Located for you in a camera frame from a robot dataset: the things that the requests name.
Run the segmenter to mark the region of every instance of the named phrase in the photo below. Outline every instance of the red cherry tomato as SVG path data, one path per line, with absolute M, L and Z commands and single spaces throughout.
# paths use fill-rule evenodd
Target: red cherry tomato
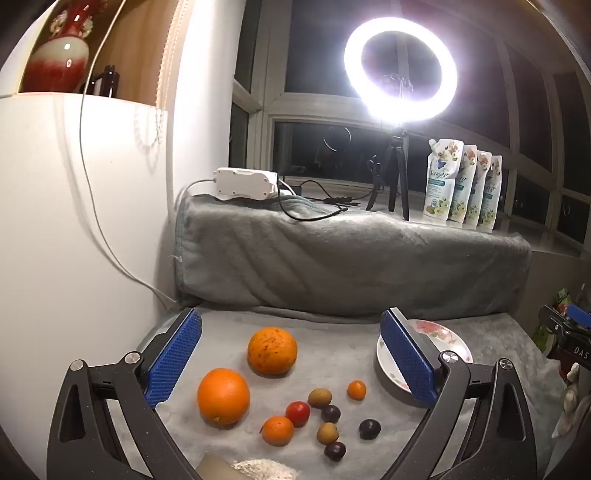
M 303 401 L 292 402 L 285 409 L 285 416 L 291 420 L 294 427 L 303 427 L 310 418 L 310 407 Z

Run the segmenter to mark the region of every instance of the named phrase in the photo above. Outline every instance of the vase neck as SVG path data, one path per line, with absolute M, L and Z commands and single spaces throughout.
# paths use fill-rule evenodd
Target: vase neck
M 72 0 L 68 9 L 68 18 L 61 31 L 62 35 L 78 36 L 82 25 L 92 15 L 99 12 L 100 0 Z

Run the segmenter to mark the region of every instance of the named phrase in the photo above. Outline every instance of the dark purple fruit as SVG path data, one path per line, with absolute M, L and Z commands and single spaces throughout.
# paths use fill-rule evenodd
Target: dark purple fruit
M 333 442 L 324 447 L 324 454 L 333 462 L 340 462 L 341 458 L 347 453 L 347 447 L 344 443 Z
M 320 412 L 320 417 L 325 422 L 337 423 L 340 418 L 340 410 L 334 405 L 327 405 Z
M 363 440 L 373 440 L 382 431 L 382 426 L 377 420 L 367 419 L 359 424 L 359 436 Z

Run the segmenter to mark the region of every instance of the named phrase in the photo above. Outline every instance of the white pouch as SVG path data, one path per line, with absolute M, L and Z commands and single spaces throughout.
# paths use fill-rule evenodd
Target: white pouch
M 472 181 L 470 198 L 468 199 L 466 218 L 464 219 L 464 223 L 468 225 L 476 225 L 478 223 L 480 207 L 482 206 L 482 193 L 484 192 L 486 174 L 491 167 L 491 158 L 492 153 L 490 152 L 483 152 L 481 150 L 476 152 L 476 171 L 474 173 L 474 180 Z
M 501 196 L 501 184 L 503 175 L 501 175 L 501 164 L 503 157 L 494 155 L 491 161 L 491 169 L 486 175 L 484 184 L 484 193 L 482 194 L 482 207 L 480 207 L 480 225 L 492 228 L 495 225 L 496 210 L 499 207 L 499 198 Z
M 476 145 L 464 145 L 460 170 L 457 172 L 456 185 L 453 189 L 452 205 L 449 219 L 462 223 L 466 216 L 468 199 L 472 188 L 472 180 L 476 171 Z
M 447 220 L 464 142 L 442 138 L 439 142 L 429 140 L 429 145 L 433 152 L 427 160 L 427 191 L 423 213 Z

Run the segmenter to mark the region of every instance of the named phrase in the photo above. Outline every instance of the white powder pile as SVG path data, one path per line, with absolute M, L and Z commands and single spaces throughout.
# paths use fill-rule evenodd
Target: white powder pile
M 298 472 L 273 460 L 245 460 L 232 465 L 254 480 L 296 480 Z

